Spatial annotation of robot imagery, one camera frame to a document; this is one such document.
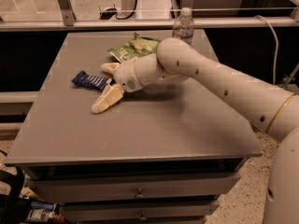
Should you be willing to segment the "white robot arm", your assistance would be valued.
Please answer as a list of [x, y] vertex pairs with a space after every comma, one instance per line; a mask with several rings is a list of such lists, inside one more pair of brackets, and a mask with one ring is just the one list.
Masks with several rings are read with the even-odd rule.
[[279, 142], [270, 171], [263, 224], [299, 224], [299, 96], [208, 59], [177, 38], [163, 40], [151, 55], [104, 63], [114, 85], [92, 106], [102, 113], [126, 92], [149, 84], [191, 77], [253, 126]]

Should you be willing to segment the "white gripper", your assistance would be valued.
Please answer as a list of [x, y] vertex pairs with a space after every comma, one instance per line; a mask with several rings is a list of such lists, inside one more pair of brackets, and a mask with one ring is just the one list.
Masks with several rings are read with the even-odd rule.
[[102, 113], [116, 104], [126, 92], [135, 92], [143, 89], [135, 70], [135, 59], [123, 63], [103, 63], [103, 72], [113, 75], [118, 84], [106, 85], [100, 97], [92, 105], [92, 112]]

